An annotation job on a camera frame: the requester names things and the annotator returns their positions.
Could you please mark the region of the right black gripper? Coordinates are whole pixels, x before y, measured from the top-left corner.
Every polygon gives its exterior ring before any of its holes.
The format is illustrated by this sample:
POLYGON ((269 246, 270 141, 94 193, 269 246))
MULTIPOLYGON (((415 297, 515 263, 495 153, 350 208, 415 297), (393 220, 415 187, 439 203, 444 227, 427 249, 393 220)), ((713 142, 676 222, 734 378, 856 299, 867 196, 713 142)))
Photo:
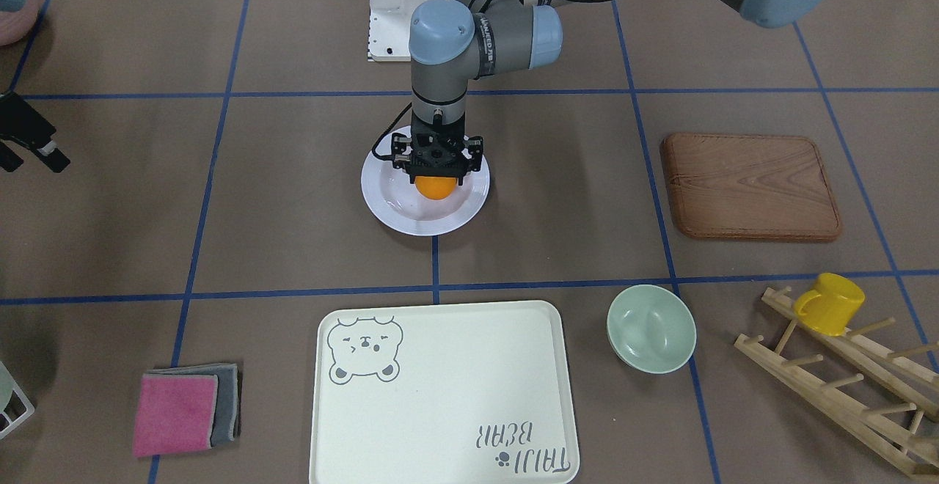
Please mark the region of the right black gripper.
POLYGON ((1 136, 24 149, 33 151, 53 173, 61 173, 70 166, 68 158, 51 137, 56 127, 34 110, 29 103, 14 92, 1 95, 1 136))

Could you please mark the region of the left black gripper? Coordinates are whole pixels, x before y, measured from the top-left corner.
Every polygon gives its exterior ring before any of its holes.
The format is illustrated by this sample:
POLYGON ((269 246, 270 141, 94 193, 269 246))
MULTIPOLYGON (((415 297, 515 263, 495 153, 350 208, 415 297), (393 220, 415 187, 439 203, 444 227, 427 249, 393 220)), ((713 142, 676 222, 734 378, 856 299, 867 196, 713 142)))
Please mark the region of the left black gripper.
POLYGON ((470 173, 481 171, 483 137, 460 136, 457 126, 433 131, 423 125, 416 132, 409 127, 390 133, 390 163, 407 173, 410 183, 416 177, 443 177, 462 186, 470 173))

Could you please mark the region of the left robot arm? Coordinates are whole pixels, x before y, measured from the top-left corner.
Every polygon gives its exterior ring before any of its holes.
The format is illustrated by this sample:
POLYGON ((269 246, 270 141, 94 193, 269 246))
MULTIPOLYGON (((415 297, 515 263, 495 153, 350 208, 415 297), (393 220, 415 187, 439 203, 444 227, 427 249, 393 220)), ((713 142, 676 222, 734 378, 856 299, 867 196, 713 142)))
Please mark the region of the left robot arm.
MULTIPOLYGON (((465 134, 471 80, 543 67, 563 47, 557 8, 614 0, 420 0, 406 16, 412 99, 409 134, 389 126, 381 135, 390 151, 376 160, 420 177, 443 177, 459 186, 480 171, 483 139, 465 134)), ((794 23, 822 0, 719 0, 742 19, 766 29, 794 23)))

